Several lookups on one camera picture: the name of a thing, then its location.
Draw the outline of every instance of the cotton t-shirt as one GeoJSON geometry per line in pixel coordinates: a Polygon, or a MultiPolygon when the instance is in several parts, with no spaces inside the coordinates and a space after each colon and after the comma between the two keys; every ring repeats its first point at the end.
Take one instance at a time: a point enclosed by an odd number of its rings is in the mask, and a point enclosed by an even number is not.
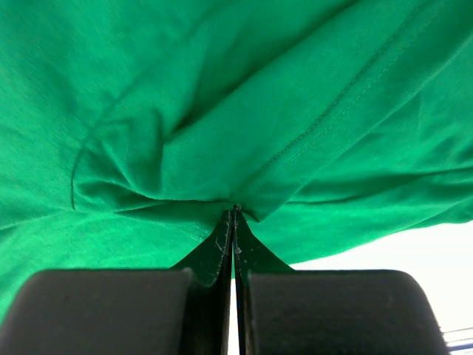
{"type": "Polygon", "coordinates": [[[4,0],[0,319],[241,206],[287,263],[473,215],[473,1],[4,0]]]}

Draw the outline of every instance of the green fabric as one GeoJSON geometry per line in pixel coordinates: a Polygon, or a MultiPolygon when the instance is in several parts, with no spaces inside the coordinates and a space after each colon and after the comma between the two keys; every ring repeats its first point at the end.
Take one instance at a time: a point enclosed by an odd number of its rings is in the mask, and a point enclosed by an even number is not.
{"type": "Polygon", "coordinates": [[[0,1],[0,319],[239,203],[286,262],[473,216],[473,1],[0,1]]]}

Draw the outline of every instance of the stitching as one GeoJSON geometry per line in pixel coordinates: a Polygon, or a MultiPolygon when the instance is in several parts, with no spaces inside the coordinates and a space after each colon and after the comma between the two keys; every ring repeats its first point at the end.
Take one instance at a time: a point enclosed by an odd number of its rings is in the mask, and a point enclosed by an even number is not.
{"type": "Polygon", "coordinates": [[[102,114],[98,117],[92,128],[89,130],[88,135],[86,136],[86,139],[82,142],[81,148],[79,149],[79,152],[77,156],[75,157],[74,165],[72,167],[72,172],[71,172],[71,206],[72,209],[75,210],[75,202],[74,202],[74,179],[75,179],[75,172],[77,171],[79,160],[81,159],[82,154],[85,151],[86,145],[89,143],[89,141],[92,139],[92,136],[95,134],[97,131],[97,128],[106,120],[106,118],[109,117],[110,113],[113,112],[113,110],[117,107],[120,102],[122,102],[130,93],[132,93],[135,89],[135,87],[146,77],[146,75],[149,73],[149,68],[145,69],[142,71],[141,74],[139,74],[123,91],[122,93],[118,96],[114,102],[108,106],[102,114]]]}
{"type": "MultiPolygon", "coordinates": [[[[363,67],[363,69],[354,77],[354,79],[345,87],[345,89],[337,96],[337,98],[332,102],[332,104],[321,114],[321,116],[314,122],[310,128],[305,131],[302,135],[300,135],[296,140],[292,141],[288,146],[286,146],[281,152],[276,154],[271,160],[269,160],[258,172],[261,172],[263,169],[268,167],[270,164],[272,164],[281,154],[286,152],[289,148],[291,148],[294,144],[299,142],[303,137],[305,137],[310,131],[312,131],[317,124],[320,122],[320,120],[327,115],[327,113],[340,101],[341,97],[343,94],[359,79],[359,77],[368,69],[368,67],[371,66],[371,64],[374,62],[374,60],[379,57],[379,55],[385,51],[387,48],[388,44],[393,41],[395,37],[397,37],[402,31],[403,28],[405,28],[406,24],[412,20],[412,18],[420,11],[420,9],[427,3],[427,1],[423,1],[423,3],[416,8],[416,10],[413,12],[413,14],[398,28],[398,30],[392,35],[388,41],[383,45],[383,47],[370,59],[370,61],[363,67]]],[[[311,146],[313,146],[316,141],[323,137],[325,134],[327,134],[334,126],[335,124],[340,121],[340,119],[344,116],[344,114],[348,111],[348,109],[393,65],[399,58],[400,56],[414,43],[414,41],[417,39],[417,37],[434,21],[435,18],[440,14],[441,10],[445,7],[446,1],[443,3],[443,5],[440,7],[440,9],[433,15],[433,17],[429,20],[429,22],[422,27],[412,38],[412,40],[408,43],[408,45],[405,46],[397,55],[396,57],[373,79],[373,81],[365,87],[356,97],[355,99],[344,109],[344,111],[331,123],[331,125],[328,126],[328,128],[323,131],[323,133],[320,134],[317,138],[315,138],[308,146],[303,148],[301,151],[299,151],[296,155],[294,155],[289,161],[284,163],[282,166],[280,166],[273,174],[269,175],[267,178],[265,178],[252,192],[247,194],[243,201],[246,201],[249,197],[251,197],[256,191],[258,191],[269,179],[271,179],[275,174],[280,172],[282,169],[284,169],[291,161],[296,159],[300,154],[305,152],[307,149],[309,149],[311,146]]]]}

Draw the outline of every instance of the green shirt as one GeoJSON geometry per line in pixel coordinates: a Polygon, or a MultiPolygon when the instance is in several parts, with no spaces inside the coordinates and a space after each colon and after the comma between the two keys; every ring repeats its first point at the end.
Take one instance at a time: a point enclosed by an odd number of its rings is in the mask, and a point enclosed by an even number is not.
{"type": "Polygon", "coordinates": [[[473,1],[0,2],[0,319],[177,262],[239,203],[288,263],[473,216],[473,1]]]}

